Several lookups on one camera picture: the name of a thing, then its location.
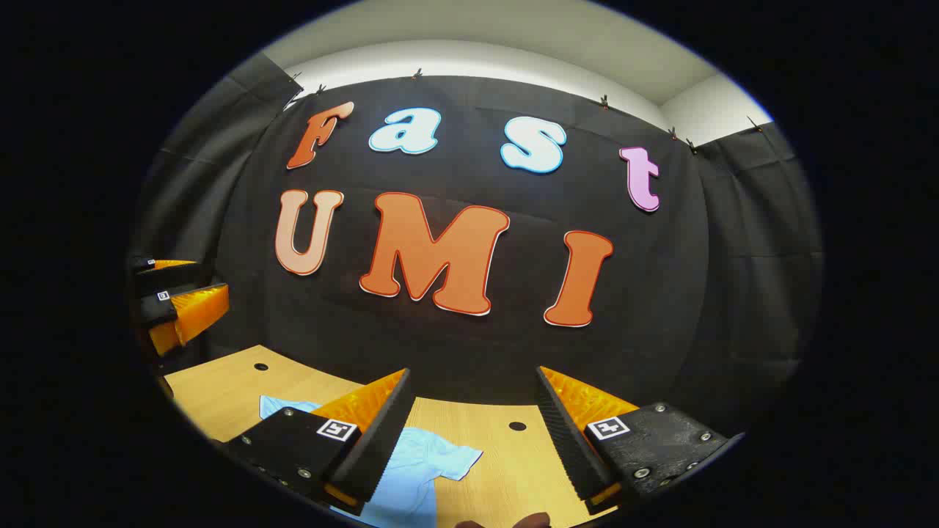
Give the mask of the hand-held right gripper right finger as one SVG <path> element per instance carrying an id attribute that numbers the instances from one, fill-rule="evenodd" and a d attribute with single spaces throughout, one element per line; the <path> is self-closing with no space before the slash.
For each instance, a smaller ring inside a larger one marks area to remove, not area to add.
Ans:
<path id="1" fill-rule="evenodd" d="M 544 425 L 591 515 L 666 494 L 744 438 L 724 436 L 670 403 L 637 406 L 543 365 L 536 380 Z"/>

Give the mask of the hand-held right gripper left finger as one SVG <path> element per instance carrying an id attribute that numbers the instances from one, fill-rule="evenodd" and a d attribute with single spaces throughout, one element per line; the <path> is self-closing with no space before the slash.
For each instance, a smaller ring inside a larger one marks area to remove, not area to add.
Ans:
<path id="1" fill-rule="evenodd" d="M 222 451 L 280 487 L 359 515 L 410 411 L 412 372 L 403 368 L 314 411 L 285 406 L 222 442 Z"/>

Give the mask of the light blue T-shirt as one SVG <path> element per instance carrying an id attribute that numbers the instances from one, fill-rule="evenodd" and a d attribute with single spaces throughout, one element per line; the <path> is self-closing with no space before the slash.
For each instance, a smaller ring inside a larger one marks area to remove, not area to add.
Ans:
<path id="1" fill-rule="evenodd" d="M 431 431 L 405 427 L 362 514 L 331 509 L 376 528 L 436 528 L 436 479 L 462 480 L 482 455 L 479 449 L 457 447 Z"/>

